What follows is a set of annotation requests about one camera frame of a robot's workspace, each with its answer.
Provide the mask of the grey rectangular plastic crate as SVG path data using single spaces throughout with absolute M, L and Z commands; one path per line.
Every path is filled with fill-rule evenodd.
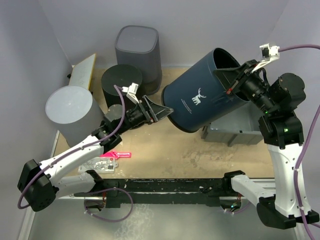
M 237 144 L 256 145 L 263 140 L 258 123 L 262 114 L 253 103 L 247 103 L 204 126 L 201 138 L 206 142 L 223 143 L 228 147 Z

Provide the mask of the dark blue round bin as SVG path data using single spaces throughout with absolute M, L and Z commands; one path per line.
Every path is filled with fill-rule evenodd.
M 183 132 L 194 133 L 248 103 L 242 94 L 228 95 L 214 75 L 217 69 L 239 66 L 229 52 L 215 48 L 165 86 L 161 103 L 173 109 L 168 116 L 171 123 Z

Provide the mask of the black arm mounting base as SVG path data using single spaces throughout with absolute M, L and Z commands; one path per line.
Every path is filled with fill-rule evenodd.
M 102 190 L 112 189 L 106 193 Z M 88 193 L 76 193 L 76 197 L 105 197 L 106 208 L 119 208 L 130 204 L 129 193 L 134 204 L 153 205 L 205 205 L 208 207 L 234 208 L 239 210 L 247 202 L 232 190 L 222 178 L 105 178 Z

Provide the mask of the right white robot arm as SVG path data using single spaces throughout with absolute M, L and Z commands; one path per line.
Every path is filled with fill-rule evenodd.
M 301 158 L 307 144 L 295 114 L 306 99 L 305 83 L 293 73 L 284 73 L 269 84 L 259 73 L 255 60 L 214 71 L 227 95 L 240 93 L 262 111 L 258 126 L 271 156 L 275 191 L 264 189 L 242 171 L 226 173 L 222 190 L 228 196 L 239 193 L 247 198 L 267 227 L 286 230 L 298 223 L 317 223 L 320 216 L 312 210 L 304 189 Z

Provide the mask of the dark grey mesh basket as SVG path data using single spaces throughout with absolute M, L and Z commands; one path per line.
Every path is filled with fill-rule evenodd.
M 116 37 L 114 47 L 118 64 L 131 65 L 140 70 L 144 92 L 147 95 L 158 92 L 162 82 L 158 31 L 147 26 L 124 26 Z

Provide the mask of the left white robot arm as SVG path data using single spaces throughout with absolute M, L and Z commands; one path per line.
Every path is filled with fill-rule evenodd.
M 24 164 L 17 183 L 20 191 L 17 207 L 20 210 L 31 207 L 39 212 L 66 195 L 89 193 L 98 196 L 103 191 L 103 180 L 94 170 L 76 177 L 68 177 L 68 173 L 114 149 L 122 142 L 121 135 L 126 131 L 157 123 L 173 111 L 145 95 L 128 110 L 124 103 L 110 106 L 100 126 L 80 143 L 50 159 L 39 163 L 31 159 Z

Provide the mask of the large black round bucket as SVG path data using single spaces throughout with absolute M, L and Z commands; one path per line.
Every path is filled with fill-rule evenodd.
M 114 85 L 118 87 L 129 87 L 132 83 L 138 84 L 136 97 L 140 100 L 142 96 L 145 95 L 142 80 L 143 76 L 141 71 L 132 65 L 117 64 L 107 69 L 101 77 L 101 88 L 107 107 L 121 104 L 121 99 Z

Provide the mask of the light grey round bin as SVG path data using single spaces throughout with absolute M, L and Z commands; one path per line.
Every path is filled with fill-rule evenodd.
M 45 113 L 69 147 L 89 136 L 100 126 L 104 117 L 91 92 L 77 85 L 56 90 L 46 102 Z

